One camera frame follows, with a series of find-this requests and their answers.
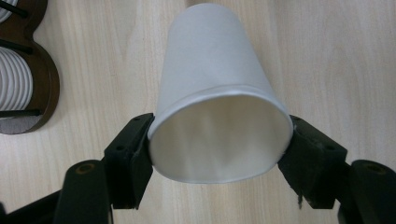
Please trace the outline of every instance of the wood grain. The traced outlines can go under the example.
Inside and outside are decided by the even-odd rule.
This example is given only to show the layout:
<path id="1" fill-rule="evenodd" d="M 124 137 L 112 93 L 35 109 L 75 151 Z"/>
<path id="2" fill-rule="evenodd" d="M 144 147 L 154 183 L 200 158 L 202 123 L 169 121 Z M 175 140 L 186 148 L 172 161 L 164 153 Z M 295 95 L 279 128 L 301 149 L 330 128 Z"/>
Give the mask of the wood grain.
<path id="1" fill-rule="evenodd" d="M 129 119 L 155 110 L 173 18 L 204 1 L 49 1 L 35 40 L 61 79 L 58 107 L 34 133 L 0 135 L 0 200 L 8 212 L 52 193 L 68 167 L 101 159 Z M 391 0 L 214 1 L 233 10 L 291 114 L 348 149 L 396 169 L 396 6 Z M 116 223 L 337 223 L 299 210 L 274 168 L 227 185 L 154 173 L 138 211 Z"/>

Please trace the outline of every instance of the round wooden base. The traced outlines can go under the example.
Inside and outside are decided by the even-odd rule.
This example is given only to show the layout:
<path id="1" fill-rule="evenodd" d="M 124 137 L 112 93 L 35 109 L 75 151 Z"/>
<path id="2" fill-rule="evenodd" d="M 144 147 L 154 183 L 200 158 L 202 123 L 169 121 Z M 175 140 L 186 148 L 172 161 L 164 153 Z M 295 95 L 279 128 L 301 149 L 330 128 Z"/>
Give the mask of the round wooden base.
<path id="1" fill-rule="evenodd" d="M 33 32 L 42 21 L 47 0 L 20 0 L 17 7 L 28 12 L 27 18 L 13 13 L 0 23 L 0 39 L 32 49 L 15 50 L 29 65 L 33 76 L 33 95 L 26 110 L 38 109 L 39 116 L 0 119 L 0 133 L 29 133 L 43 126 L 52 116 L 59 98 L 59 76 L 49 54 L 33 40 Z"/>

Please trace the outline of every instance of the paper cup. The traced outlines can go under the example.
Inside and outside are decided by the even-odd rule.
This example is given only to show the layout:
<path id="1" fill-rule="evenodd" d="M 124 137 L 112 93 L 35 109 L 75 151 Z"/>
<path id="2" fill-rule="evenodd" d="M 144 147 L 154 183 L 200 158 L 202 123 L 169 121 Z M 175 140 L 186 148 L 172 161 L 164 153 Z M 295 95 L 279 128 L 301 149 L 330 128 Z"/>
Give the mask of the paper cup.
<path id="1" fill-rule="evenodd" d="M 189 7 L 173 22 L 156 119 L 155 169 L 188 183 L 226 183 L 269 171 L 292 124 L 238 18 L 226 7 Z"/>

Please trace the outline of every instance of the wooden table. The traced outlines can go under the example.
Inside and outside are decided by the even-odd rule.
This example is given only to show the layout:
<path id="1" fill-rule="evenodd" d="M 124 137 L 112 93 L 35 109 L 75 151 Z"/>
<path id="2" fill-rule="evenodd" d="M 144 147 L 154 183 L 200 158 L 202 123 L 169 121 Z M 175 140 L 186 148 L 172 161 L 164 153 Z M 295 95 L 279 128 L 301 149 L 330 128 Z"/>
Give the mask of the wooden table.
<path id="1" fill-rule="evenodd" d="M 62 186 L 68 167 L 103 157 L 132 117 L 155 110 L 167 30 L 204 1 L 49 1 L 35 40 L 55 61 L 61 96 L 34 133 L 0 135 L 0 200 L 8 212 Z M 348 149 L 396 169 L 396 6 L 382 0 L 219 0 L 240 18 L 278 98 Z M 138 211 L 116 223 L 337 223 L 300 210 L 277 168 L 226 185 L 154 172 Z"/>

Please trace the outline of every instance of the black plastic bracket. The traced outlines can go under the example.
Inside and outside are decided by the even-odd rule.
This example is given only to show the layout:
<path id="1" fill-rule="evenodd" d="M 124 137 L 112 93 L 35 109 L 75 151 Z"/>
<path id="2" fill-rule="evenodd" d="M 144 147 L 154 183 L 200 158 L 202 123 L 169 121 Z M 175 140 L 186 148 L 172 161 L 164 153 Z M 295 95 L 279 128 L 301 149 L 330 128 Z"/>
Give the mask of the black plastic bracket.
<path id="1" fill-rule="evenodd" d="M 104 163 L 114 209 L 138 209 L 152 174 L 147 133 L 152 114 L 132 119 L 105 150 Z"/>
<path id="2" fill-rule="evenodd" d="M 291 120 L 293 137 L 278 167 L 300 203 L 304 196 L 313 208 L 331 209 L 347 150 L 303 119 L 291 116 Z"/>

